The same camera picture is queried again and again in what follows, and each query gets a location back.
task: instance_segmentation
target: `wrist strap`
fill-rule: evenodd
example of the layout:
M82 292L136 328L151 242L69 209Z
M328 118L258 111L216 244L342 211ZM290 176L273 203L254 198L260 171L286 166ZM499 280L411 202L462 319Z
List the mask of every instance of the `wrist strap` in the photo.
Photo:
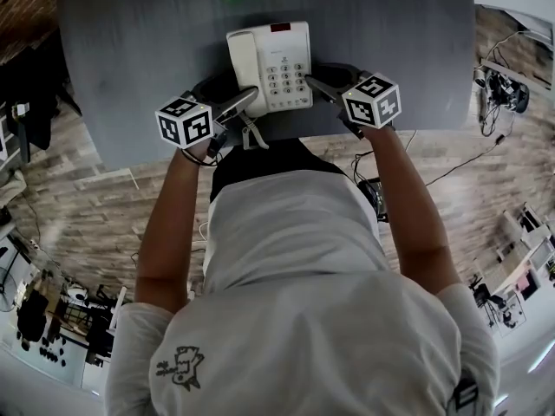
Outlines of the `wrist strap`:
M218 164L217 160L214 160L212 163L205 163L202 160L200 160L199 158L193 156L186 149L182 149L181 154L183 154L187 160L189 160L190 162L192 162L192 163L194 163L195 165L198 165L198 166L216 166Z

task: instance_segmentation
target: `white wall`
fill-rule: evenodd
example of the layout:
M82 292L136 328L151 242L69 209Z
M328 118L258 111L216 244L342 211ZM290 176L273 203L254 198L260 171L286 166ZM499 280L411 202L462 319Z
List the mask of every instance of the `white wall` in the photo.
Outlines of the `white wall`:
M554 334L539 338L523 348L520 357L501 367L499 396L508 394L509 397L495 409L496 415L508 410L507 416L545 416L550 414L546 406L552 406L555 413L555 348L538 368L528 373L530 366L554 338Z
M108 371L110 363L104 361L102 367L96 365L85 364L85 371L83 372L82 389L94 391L99 396L104 396L106 382L108 380Z
M19 408L24 416L101 416L99 397L38 373L0 348L0 402Z

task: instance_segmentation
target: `gray table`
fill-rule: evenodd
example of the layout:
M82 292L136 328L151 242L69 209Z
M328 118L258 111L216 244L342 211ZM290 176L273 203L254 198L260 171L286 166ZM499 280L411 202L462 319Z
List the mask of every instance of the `gray table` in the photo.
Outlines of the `gray table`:
M454 129L467 117L473 0L58 0L77 102L106 167L164 159L154 110L231 67L225 33L305 20L314 62L398 82L398 129ZM266 140L347 133L336 108L272 114Z

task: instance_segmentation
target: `telephone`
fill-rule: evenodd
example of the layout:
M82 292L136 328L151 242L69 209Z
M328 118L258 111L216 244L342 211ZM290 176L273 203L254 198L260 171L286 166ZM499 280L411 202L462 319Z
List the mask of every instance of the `telephone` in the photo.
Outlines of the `telephone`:
M258 87L245 112L253 118L312 106L304 76L311 72L307 22L277 23L227 34L239 88Z

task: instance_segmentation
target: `brick wall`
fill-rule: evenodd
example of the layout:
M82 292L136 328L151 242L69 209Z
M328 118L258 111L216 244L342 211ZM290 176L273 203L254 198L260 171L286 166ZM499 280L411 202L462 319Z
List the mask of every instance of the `brick wall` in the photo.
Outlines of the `brick wall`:
M56 28L56 0L0 0L0 63Z

